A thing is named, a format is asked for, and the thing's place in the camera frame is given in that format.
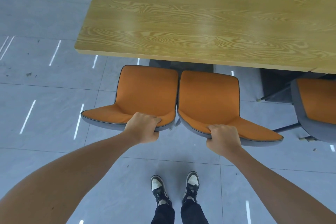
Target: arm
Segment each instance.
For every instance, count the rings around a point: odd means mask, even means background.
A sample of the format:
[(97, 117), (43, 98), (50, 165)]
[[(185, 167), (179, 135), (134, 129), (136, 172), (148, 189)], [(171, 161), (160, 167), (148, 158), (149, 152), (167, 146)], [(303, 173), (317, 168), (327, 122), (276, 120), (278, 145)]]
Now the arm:
[(245, 176), (278, 224), (336, 223), (336, 214), (254, 159), (241, 146), (235, 127), (210, 125), (207, 147), (231, 161)]
[(130, 147), (154, 142), (161, 118), (136, 113), (117, 136), (87, 145), (34, 171), (0, 200), (1, 223), (66, 223), (79, 202)]

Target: person's left arm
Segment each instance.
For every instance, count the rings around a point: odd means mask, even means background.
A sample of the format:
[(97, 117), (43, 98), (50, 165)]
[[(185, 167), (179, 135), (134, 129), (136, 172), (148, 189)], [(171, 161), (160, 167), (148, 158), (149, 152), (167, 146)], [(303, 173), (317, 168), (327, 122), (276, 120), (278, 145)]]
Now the person's left arm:
[(0, 223), (64, 224), (82, 198), (130, 147), (154, 142), (161, 121), (136, 113), (117, 136), (87, 145), (34, 171), (0, 200)]

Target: person's right arm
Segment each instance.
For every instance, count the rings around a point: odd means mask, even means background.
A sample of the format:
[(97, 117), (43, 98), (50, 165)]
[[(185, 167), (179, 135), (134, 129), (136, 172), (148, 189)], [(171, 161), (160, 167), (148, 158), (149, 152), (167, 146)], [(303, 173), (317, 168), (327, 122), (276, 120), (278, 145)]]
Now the person's right arm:
[(212, 139), (207, 147), (241, 171), (278, 224), (336, 223), (335, 213), (245, 151), (235, 127), (210, 125), (209, 129)]

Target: table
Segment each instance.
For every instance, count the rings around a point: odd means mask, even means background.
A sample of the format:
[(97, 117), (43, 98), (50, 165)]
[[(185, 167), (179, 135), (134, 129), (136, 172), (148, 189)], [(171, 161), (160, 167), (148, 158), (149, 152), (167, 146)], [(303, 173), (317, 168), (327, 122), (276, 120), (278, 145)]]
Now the table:
[(75, 49), (336, 73), (336, 0), (92, 0)]

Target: shoe sole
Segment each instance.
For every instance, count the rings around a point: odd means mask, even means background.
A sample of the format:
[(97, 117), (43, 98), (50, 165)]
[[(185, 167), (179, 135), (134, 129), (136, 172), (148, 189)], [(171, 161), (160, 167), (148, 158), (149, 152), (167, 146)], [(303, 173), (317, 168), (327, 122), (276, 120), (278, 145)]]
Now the shoe sole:
[(153, 181), (153, 178), (154, 178), (154, 177), (157, 177), (157, 178), (160, 179), (160, 181), (162, 182), (163, 190), (166, 192), (166, 196), (167, 196), (167, 197), (169, 198), (169, 200), (171, 201), (171, 199), (170, 199), (170, 197), (169, 197), (169, 195), (168, 195), (168, 192), (167, 192), (167, 190), (166, 190), (165, 182), (163, 181), (163, 179), (162, 179), (160, 176), (158, 176), (158, 175), (153, 175), (153, 176), (152, 176), (152, 178), (150, 179), (150, 190), (152, 190), (152, 181)]
[(198, 181), (198, 186), (200, 185), (200, 178), (198, 177), (198, 173), (197, 172), (195, 172), (195, 171), (191, 171), (191, 172), (189, 172), (189, 174), (187, 175), (187, 178), (186, 178), (186, 180), (185, 180), (185, 192), (184, 192), (184, 195), (183, 195), (183, 198), (186, 196), (186, 194), (187, 194), (187, 183), (188, 183), (188, 177), (189, 177), (189, 175), (191, 174), (191, 173), (195, 173), (196, 174), (196, 176), (197, 176), (197, 181)]

